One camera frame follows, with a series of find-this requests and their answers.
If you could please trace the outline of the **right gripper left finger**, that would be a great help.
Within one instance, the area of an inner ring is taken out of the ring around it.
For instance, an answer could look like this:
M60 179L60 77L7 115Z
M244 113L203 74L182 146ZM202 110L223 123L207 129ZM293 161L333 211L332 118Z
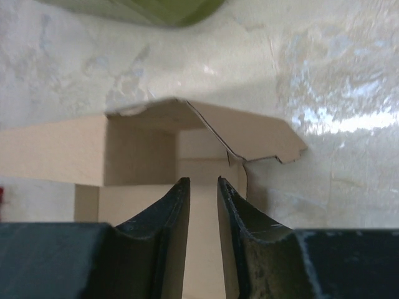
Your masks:
M131 219L3 222L2 298L181 298L190 180Z

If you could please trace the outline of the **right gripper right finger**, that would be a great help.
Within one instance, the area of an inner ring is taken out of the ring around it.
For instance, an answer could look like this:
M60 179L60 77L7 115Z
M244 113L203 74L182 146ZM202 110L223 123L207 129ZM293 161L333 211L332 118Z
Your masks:
M396 229L290 229L218 179L227 298L397 298Z

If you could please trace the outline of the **brown cardboard paper box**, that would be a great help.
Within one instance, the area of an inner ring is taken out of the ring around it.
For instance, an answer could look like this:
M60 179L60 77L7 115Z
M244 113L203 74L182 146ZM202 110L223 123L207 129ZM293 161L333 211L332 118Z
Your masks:
M200 102L166 100L119 112L1 132L1 174L72 183L73 222L99 222L104 187L170 185L181 179L178 137L207 129L228 161L290 163L306 144L282 119Z

